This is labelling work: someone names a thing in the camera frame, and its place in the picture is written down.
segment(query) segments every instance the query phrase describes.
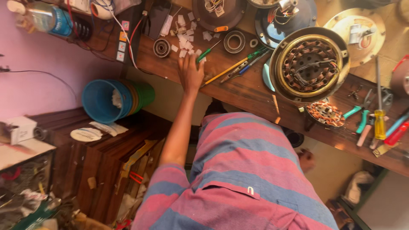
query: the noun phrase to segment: pink and blue striped shirt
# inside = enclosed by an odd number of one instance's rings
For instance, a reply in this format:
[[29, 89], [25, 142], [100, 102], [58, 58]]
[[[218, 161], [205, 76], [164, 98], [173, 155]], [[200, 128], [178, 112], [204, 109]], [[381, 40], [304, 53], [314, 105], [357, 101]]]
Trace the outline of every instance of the pink and blue striped shirt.
[[132, 230], [338, 229], [280, 126], [250, 113], [203, 119], [190, 181], [157, 168]]

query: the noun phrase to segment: stacked buckets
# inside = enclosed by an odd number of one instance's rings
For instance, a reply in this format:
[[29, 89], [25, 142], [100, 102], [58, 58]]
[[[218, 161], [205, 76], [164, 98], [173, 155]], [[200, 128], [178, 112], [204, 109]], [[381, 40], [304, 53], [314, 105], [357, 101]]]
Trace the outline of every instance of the stacked buckets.
[[[117, 90], [121, 108], [112, 103], [112, 94]], [[155, 99], [155, 91], [148, 83], [130, 80], [94, 80], [82, 93], [82, 105], [87, 114], [97, 122], [109, 124], [138, 112]]]

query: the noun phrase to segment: wooden cabinet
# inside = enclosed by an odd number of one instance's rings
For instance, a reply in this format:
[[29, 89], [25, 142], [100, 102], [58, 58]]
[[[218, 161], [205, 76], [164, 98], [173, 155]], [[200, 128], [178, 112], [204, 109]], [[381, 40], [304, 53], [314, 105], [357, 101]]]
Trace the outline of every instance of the wooden cabinet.
[[[145, 140], [164, 139], [171, 122], [146, 111], [118, 120], [129, 130], [116, 137], [104, 134], [98, 141], [79, 142], [70, 132], [93, 121], [82, 108], [30, 117], [38, 126], [48, 130], [46, 142], [57, 147], [53, 165], [52, 191], [62, 199], [76, 198], [81, 212], [105, 224], [117, 217], [124, 191], [134, 181], [121, 180], [120, 174], [129, 157], [145, 144]], [[149, 177], [156, 167], [159, 154], [144, 158]], [[137, 170], [140, 160], [131, 170]], [[95, 177], [97, 187], [90, 189], [88, 179]]]

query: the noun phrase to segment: white box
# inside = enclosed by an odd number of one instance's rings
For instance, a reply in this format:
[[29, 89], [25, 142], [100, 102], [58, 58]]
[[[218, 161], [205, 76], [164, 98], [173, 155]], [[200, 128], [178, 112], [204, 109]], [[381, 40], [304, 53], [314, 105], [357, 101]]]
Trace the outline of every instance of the white box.
[[18, 126], [18, 128], [11, 132], [12, 145], [34, 137], [33, 130], [37, 127], [37, 122], [27, 117], [15, 117], [7, 119], [7, 123], [13, 126]]

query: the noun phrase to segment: pink wall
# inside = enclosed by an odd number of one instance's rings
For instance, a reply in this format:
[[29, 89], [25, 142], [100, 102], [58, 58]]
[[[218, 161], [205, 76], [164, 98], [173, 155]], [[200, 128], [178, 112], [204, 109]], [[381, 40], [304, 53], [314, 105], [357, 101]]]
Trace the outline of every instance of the pink wall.
[[16, 28], [14, 13], [0, 3], [0, 65], [12, 71], [50, 72], [66, 85], [43, 73], [0, 72], [0, 121], [21, 115], [37, 115], [81, 106], [84, 86], [93, 79], [117, 78], [122, 64], [104, 61], [75, 44], [48, 35]]

